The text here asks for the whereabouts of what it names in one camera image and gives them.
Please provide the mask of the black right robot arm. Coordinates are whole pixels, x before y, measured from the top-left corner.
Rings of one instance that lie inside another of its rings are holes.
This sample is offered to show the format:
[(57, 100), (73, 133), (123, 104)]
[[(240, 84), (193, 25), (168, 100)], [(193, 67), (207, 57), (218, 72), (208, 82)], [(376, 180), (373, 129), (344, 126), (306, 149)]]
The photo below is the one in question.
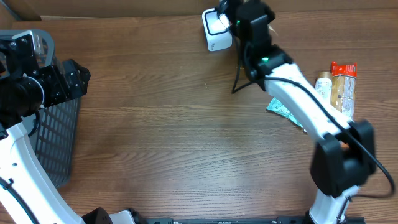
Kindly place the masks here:
[(272, 43), (275, 14), (261, 1), (220, 1), (227, 30), (240, 41), (240, 64), (248, 80), (278, 99), (315, 142), (310, 174), (318, 192), (303, 223), (364, 223), (348, 218), (351, 199), (376, 170), (374, 130), (354, 122), (323, 99), (299, 66)]

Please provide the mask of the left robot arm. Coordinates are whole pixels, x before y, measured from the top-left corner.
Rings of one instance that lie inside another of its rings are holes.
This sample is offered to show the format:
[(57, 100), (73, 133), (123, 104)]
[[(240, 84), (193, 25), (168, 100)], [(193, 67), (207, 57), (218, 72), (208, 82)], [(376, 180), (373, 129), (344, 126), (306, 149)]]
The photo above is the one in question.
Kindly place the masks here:
[(131, 209), (78, 215), (57, 190), (89, 79), (74, 60), (57, 60), (46, 31), (1, 31), (1, 203), (16, 223), (139, 223)]

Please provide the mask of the white tube with gold cap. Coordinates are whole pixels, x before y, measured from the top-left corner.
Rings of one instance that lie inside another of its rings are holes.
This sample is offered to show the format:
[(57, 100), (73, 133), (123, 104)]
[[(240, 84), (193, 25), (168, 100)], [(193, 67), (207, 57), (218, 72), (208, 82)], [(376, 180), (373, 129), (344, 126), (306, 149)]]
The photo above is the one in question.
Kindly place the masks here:
[(315, 90), (325, 100), (327, 100), (327, 102), (330, 102), (331, 89), (332, 89), (332, 74), (330, 72), (320, 72), (318, 75), (318, 79), (315, 82)]

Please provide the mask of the mint green wipes packet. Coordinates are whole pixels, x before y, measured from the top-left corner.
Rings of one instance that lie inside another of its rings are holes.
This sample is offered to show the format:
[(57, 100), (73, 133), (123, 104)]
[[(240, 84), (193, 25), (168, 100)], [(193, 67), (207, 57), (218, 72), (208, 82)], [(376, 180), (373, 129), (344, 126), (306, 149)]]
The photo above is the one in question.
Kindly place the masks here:
[(302, 124), (294, 117), (294, 115), (277, 98), (273, 98), (271, 100), (267, 106), (267, 110), (287, 118), (300, 128), (303, 127)]

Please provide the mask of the brown clear snack bag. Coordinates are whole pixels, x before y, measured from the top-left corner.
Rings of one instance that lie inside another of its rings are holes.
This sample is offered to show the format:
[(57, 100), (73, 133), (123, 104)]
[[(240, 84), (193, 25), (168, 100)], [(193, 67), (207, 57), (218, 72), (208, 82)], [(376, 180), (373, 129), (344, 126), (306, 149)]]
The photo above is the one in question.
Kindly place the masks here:
[(269, 28), (269, 30), (271, 30), (276, 36), (279, 36), (278, 33), (273, 29), (273, 27), (272, 27), (270, 24), (268, 24), (268, 28)]

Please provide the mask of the orange spaghetti packet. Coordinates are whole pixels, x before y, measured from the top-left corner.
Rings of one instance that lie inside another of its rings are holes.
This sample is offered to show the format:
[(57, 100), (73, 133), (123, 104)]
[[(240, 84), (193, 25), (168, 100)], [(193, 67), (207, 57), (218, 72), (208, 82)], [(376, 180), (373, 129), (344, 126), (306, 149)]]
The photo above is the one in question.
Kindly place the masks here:
[(339, 65), (331, 63), (331, 104), (345, 116), (354, 118), (357, 63)]

